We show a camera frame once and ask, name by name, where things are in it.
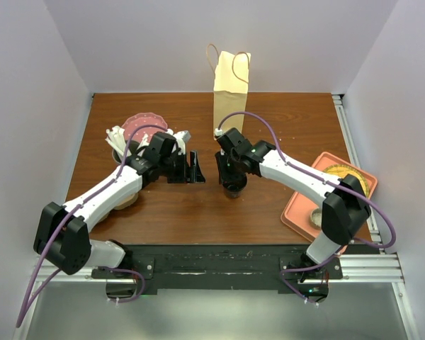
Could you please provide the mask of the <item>black takeout coffee cup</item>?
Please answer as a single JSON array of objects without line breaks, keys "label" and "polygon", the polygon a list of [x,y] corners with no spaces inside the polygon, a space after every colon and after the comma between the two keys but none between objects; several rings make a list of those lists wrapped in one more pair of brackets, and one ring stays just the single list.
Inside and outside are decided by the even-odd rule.
[{"label": "black takeout coffee cup", "polygon": [[222,184],[225,196],[231,199],[240,197],[246,186],[247,179],[245,178],[238,181],[225,181]]}]

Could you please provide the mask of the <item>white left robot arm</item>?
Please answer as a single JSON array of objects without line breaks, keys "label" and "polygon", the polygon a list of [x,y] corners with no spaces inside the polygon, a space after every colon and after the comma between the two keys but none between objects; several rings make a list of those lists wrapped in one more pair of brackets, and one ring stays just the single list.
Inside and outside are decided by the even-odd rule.
[{"label": "white left robot arm", "polygon": [[34,250],[72,275],[85,266],[107,267],[117,278],[132,271],[130,251],[117,241],[90,238],[92,229],[127,198],[163,176],[168,183],[203,183],[198,154],[187,152],[189,131],[153,134],[142,154],[129,156],[107,178],[62,205],[47,204],[41,213]]}]

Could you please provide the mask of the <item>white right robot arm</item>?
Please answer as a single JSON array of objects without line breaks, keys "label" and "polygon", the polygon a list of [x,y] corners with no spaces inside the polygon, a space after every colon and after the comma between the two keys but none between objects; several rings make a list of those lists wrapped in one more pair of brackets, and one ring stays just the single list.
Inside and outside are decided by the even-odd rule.
[{"label": "white right robot arm", "polygon": [[253,174],[281,183],[321,208],[321,231],[301,261],[302,272],[318,278],[327,269],[326,260],[348,245],[371,215],[361,182],[350,174],[339,178],[313,169],[269,142],[252,144],[234,127],[226,132],[217,128],[214,136],[220,146],[215,154],[219,183],[227,195],[238,196]]}]

